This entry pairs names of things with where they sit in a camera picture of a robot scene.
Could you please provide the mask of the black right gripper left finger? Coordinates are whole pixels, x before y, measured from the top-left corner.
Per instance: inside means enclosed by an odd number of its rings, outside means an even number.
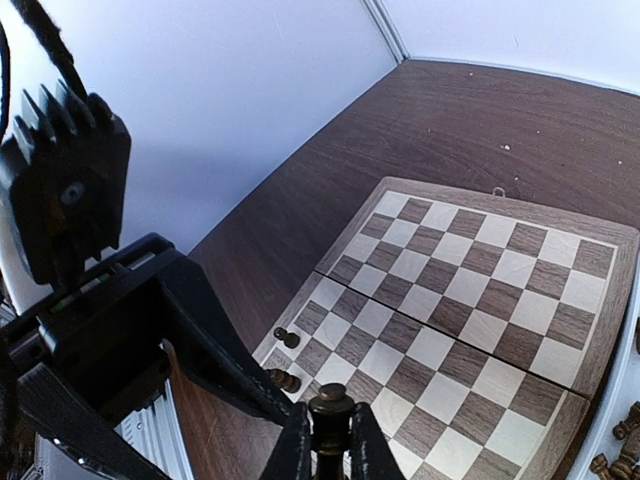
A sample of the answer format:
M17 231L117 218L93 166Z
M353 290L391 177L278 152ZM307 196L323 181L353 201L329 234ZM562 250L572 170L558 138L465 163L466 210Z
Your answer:
M293 405L260 480L310 480L311 423L304 402Z

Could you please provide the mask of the dark chess rook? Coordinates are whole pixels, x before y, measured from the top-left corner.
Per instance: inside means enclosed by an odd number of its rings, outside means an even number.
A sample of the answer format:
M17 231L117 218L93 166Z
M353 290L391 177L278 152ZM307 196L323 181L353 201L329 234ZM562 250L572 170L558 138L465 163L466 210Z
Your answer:
M314 479L347 479L344 454L350 446L350 422L355 402L340 383L320 387L308 403L312 424L312 450L316 453Z

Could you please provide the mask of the dark chess pawn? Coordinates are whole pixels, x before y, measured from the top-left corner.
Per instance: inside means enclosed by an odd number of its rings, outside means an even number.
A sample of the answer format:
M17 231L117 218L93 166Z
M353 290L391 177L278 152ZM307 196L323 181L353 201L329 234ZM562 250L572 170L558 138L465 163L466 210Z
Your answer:
M266 373L278 388L287 393L297 393L301 388L301 379L282 369L266 369Z
M301 338L298 334L294 332L289 332L283 327L277 327L273 331L274 337L284 344L284 346L288 349L296 349L301 341Z

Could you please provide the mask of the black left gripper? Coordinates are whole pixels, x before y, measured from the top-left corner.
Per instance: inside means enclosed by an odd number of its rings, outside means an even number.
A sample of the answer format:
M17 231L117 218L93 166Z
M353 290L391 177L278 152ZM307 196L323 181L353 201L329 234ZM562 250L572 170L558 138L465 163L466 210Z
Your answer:
M236 409L283 425L293 402L233 327L210 285L156 276L181 258L149 234L95 265L75 289L49 295L1 328L1 474L9 476L21 423L103 479L164 479L115 430L182 373ZM162 292L168 319L161 319Z

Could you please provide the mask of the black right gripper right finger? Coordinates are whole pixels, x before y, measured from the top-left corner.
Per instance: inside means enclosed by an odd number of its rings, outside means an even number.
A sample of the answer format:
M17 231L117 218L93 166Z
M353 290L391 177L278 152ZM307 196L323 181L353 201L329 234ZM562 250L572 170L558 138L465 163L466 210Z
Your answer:
M405 480L370 405L364 402L355 405L352 416L350 456L354 480Z

